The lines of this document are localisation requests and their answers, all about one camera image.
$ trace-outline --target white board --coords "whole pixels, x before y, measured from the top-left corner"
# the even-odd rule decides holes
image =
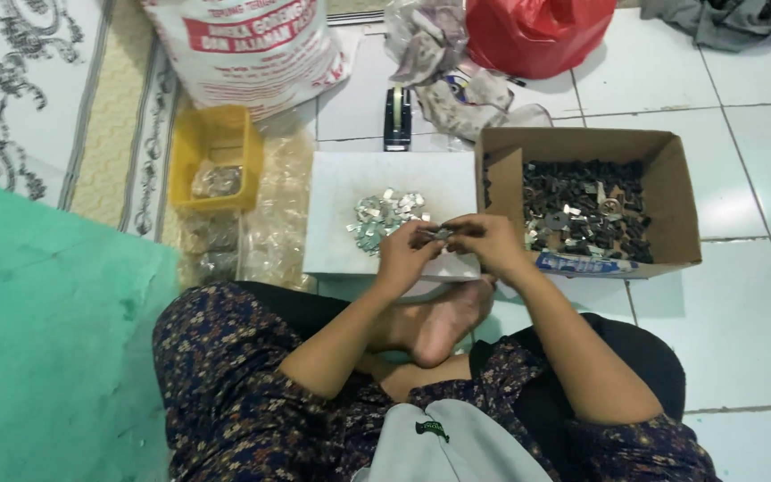
[[[477,212],[473,153],[327,153],[316,152],[311,173],[303,271],[308,274],[376,274],[379,257],[356,246],[346,226],[356,222],[356,203],[387,188],[401,195],[419,192],[425,212],[445,222]],[[423,279],[478,279],[474,255],[446,253],[431,261]]]

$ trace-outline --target hand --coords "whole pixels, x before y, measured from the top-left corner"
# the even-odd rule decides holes
[[[427,262],[439,255],[444,241],[431,241],[418,230],[435,231],[436,223],[410,221],[380,241],[380,270],[373,285],[398,299],[422,277]]]
[[[448,238],[449,251],[475,253],[491,273],[509,283],[515,274],[535,267],[505,216],[466,214],[443,223],[442,227],[454,231]]]

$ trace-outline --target pile of metal pieces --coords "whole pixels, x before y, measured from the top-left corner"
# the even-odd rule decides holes
[[[522,164],[525,248],[602,259],[654,262],[645,231],[644,163]]]
[[[422,213],[424,197],[417,192],[403,196],[388,188],[382,197],[372,195],[356,203],[356,223],[348,224],[347,231],[356,236],[356,246],[370,256],[380,254],[380,241],[407,221],[430,221],[429,213]]]

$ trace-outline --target gray cloth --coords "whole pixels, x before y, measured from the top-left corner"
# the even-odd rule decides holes
[[[771,43],[771,0],[642,0],[642,19],[660,18],[696,46],[741,51]]]
[[[385,414],[369,467],[352,482],[551,482],[543,467],[495,420],[460,400]],[[423,430],[438,422],[441,430]]]

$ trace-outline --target label on box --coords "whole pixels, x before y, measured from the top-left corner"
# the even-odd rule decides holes
[[[621,274],[635,271],[638,263],[620,259],[590,259],[575,255],[541,253],[537,268],[558,273]]]

